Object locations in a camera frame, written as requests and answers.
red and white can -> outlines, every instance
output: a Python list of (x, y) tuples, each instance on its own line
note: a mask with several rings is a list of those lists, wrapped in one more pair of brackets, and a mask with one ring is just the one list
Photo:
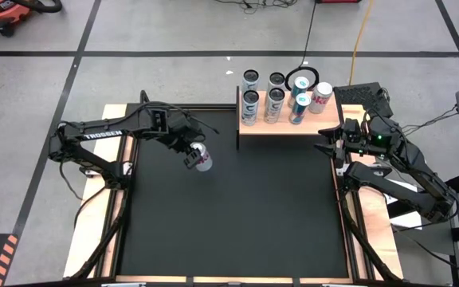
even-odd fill
[(312, 100), (309, 105), (309, 111), (312, 113), (322, 113), (325, 105), (331, 99), (332, 86), (327, 82), (321, 82), (316, 85), (315, 90), (312, 92)]
[(212, 167), (212, 157), (208, 153), (205, 145), (203, 143), (191, 143), (190, 147), (198, 149), (201, 152), (201, 161), (196, 164), (196, 169), (198, 171), (208, 171)]

wooden table frame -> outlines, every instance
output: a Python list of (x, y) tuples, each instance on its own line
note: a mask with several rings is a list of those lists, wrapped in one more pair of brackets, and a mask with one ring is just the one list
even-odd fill
[[(126, 104), (107, 104), (102, 116), (105, 118), (115, 118), (125, 115)], [(235, 104), (215, 104), (215, 105), (186, 105), (190, 109), (224, 109), (235, 110)], [(360, 105), (340, 106), (340, 113), (347, 118), (362, 119), (364, 111)], [(109, 138), (97, 140), (94, 153), (107, 161), (119, 160), (125, 162), (136, 157), (137, 144), (132, 138)], [(375, 158), (372, 156), (358, 157), (351, 156), (352, 160), (360, 161), (365, 164), (372, 164)], [(104, 184), (100, 176), (87, 179), (84, 189), (83, 199), (88, 199), (93, 193), (97, 192)], [(101, 240), (102, 234), (110, 226), (111, 222), (118, 215), (120, 204), (124, 196), (124, 191), (105, 190), (94, 198), (80, 213), (74, 230), (72, 244), (70, 246), (69, 257), (67, 259), (64, 277), (74, 274), (91, 255), (96, 245)], [(348, 205), (354, 220), (359, 224), (365, 233), (367, 240), (373, 246), (376, 253), (390, 270), (398, 277), (402, 277), (402, 270), (399, 263), (398, 253), (394, 241), (390, 219), (387, 208), (381, 193), (371, 188), (361, 188), (359, 194), (347, 195)], [(347, 284), (355, 279), (377, 279), (380, 280), (378, 272), (371, 268), (371, 263), (364, 256), (363, 251), (349, 230), (343, 228), (345, 248), (347, 250), (347, 267), (349, 278), (300, 278), (301, 284)], [(185, 277), (185, 276), (120, 276), (116, 274), (118, 262), (120, 231), (113, 236), (100, 263), (90, 273), (90, 277), (116, 277), (118, 282), (148, 282), (148, 283), (187, 283), (192, 281), (196, 284), (201, 283), (227, 283), (241, 282), (254, 284), (293, 284), (294, 279), (288, 277)]]

gray floor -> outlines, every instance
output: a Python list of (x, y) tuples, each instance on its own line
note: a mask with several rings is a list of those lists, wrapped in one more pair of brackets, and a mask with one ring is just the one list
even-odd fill
[[(93, 3), (62, 0), (60, 14), (35, 14), (12, 38), (0, 36), (0, 233), (9, 233), (22, 205), (73, 57), (7, 57), (5, 51), (70, 51), (74, 56)], [(459, 34), (459, 0), (444, 0)], [(368, 1), (318, 5), (311, 51), (352, 51)], [(63, 119), (99, 119), (107, 103), (135, 102), (146, 89), (153, 100), (233, 103), (246, 69), (261, 75), (289, 72), (300, 57), (233, 57), (234, 51), (301, 51), (312, 0), (288, 8), (244, 14), (211, 0), (101, 0), (86, 51), (228, 51), (217, 57), (82, 57)], [(359, 50), (457, 52), (435, 0), (375, 0)], [(346, 85), (349, 57), (307, 57), (323, 81)], [(455, 104), (459, 57), (358, 57), (354, 83), (378, 81), (388, 88), (394, 118), (416, 124)], [(456, 117), (424, 128), (411, 140), (443, 179), (459, 175)], [(47, 163), (7, 284), (60, 280), (79, 203)], [(73, 186), (85, 179), (65, 166)], [(409, 245), (399, 245), (402, 268), (416, 282), (446, 283), (449, 268)], [(420, 273), (422, 266), (430, 273)]]

silver can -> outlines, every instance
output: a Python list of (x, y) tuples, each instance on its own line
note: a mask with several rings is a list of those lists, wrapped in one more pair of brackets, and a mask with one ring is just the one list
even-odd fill
[(309, 111), (312, 113), (322, 113), (327, 102), (332, 96), (332, 86), (327, 82), (321, 82), (316, 85), (312, 92), (312, 101), (309, 105)]
[(292, 108), (292, 113), (290, 114), (290, 123), (300, 124), (302, 119), (306, 114), (306, 109), (308, 109), (309, 104), (311, 103), (311, 98), (305, 94), (301, 93), (296, 96), (295, 104)]
[(271, 73), (269, 77), (269, 86), (267, 88), (267, 94), (273, 88), (281, 88), (284, 90), (284, 75), (279, 72)]
[(196, 164), (196, 169), (198, 171), (208, 171), (211, 169), (213, 161), (205, 145), (203, 143), (191, 143), (190, 147), (195, 148), (201, 152), (202, 159), (198, 164)]
[(284, 103), (284, 91), (281, 88), (273, 88), (267, 94), (267, 102), (265, 105), (265, 122), (274, 124), (279, 120), (281, 109)]
[(245, 125), (253, 125), (256, 123), (258, 114), (258, 103), (260, 95), (256, 91), (247, 91), (242, 97), (242, 123)]
[(309, 81), (305, 77), (297, 77), (295, 83), (293, 84), (292, 92), (290, 93), (290, 98), (288, 100), (288, 106), (290, 108), (295, 104), (296, 97), (308, 91)]
[(260, 75), (255, 70), (249, 69), (244, 72), (244, 77), (242, 78), (242, 95), (247, 91), (256, 91), (258, 89), (258, 81), (260, 80)]

blue can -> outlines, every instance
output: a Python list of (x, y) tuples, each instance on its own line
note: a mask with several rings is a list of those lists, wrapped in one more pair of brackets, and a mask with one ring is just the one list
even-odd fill
[(292, 113), (290, 114), (290, 123), (300, 124), (302, 119), (306, 114), (306, 109), (308, 109), (309, 104), (311, 103), (311, 97), (305, 93), (301, 93), (296, 96), (295, 104), (292, 108)]
[(305, 77), (297, 77), (293, 83), (292, 92), (290, 93), (290, 98), (288, 99), (288, 106), (290, 108), (295, 104), (296, 97), (308, 91), (309, 81)]

